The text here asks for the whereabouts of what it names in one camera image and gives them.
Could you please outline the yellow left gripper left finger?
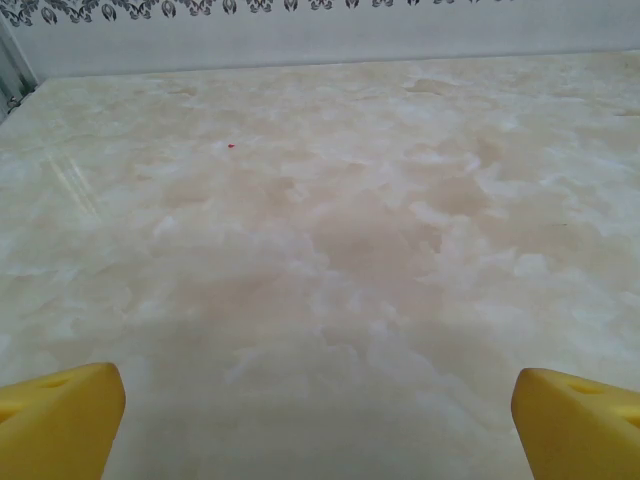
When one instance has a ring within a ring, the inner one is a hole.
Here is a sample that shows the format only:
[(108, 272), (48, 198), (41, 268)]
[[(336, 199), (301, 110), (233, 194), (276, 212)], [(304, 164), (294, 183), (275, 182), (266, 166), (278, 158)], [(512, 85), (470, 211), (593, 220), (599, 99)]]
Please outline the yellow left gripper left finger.
[(0, 387), (0, 480), (101, 480), (125, 405), (112, 363)]

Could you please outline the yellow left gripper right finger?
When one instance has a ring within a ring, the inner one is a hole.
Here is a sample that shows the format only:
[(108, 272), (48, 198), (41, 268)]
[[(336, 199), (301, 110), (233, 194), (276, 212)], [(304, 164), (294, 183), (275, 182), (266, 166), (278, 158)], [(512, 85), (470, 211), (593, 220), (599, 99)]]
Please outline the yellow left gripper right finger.
[(534, 480), (640, 480), (640, 392), (527, 368), (511, 413)]

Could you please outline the aluminium frame post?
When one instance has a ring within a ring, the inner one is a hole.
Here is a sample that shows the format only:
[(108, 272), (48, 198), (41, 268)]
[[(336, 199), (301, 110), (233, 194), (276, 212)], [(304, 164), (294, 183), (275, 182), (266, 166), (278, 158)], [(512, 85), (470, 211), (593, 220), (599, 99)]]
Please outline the aluminium frame post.
[(35, 91), (37, 85), (0, 15), (0, 124)]

